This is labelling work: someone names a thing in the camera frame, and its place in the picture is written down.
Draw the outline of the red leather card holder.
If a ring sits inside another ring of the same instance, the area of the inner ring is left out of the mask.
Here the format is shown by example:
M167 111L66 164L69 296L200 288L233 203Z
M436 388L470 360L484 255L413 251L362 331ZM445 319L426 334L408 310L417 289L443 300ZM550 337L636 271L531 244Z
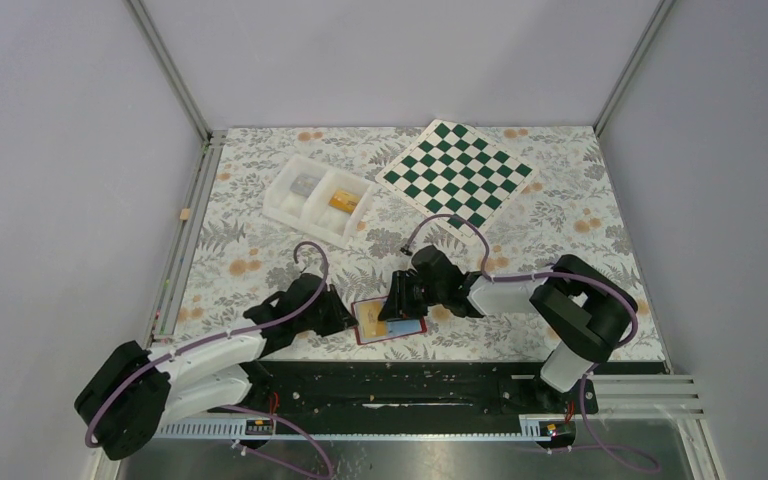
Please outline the red leather card holder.
M385 300L385 297L377 297L352 303L351 311L357 320L355 338L358 345L364 346L427 332L424 318L379 320L378 315Z

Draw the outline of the orange card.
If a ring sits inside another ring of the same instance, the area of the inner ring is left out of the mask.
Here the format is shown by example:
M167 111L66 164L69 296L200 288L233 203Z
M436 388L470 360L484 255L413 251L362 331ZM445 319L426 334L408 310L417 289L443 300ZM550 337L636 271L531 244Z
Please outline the orange card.
M359 344L381 341L388 336L388 323L379 320L384 303L385 298L374 298L359 301L353 305L353 312L358 321Z

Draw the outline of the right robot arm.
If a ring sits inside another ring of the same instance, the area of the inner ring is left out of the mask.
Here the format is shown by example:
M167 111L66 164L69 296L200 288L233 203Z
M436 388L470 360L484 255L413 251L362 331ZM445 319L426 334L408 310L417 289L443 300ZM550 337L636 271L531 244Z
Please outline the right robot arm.
M535 402L549 412L567 405L578 382L638 330L635 300L571 254L544 271L492 277L464 272L442 251L427 246L413 254L409 269L393 273L378 318L420 318L434 306L461 318L539 314L560 338L533 386Z

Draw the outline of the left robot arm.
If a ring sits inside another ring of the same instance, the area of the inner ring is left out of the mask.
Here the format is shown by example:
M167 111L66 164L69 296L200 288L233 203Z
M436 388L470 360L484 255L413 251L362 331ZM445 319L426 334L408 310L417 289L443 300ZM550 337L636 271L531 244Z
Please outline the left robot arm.
M118 346L78 394L74 409L90 447L111 460L140 450L161 428L225 405L256 411L267 380L249 372L262 357L312 331L326 337L357 326L335 286L302 274L229 326L178 345Z

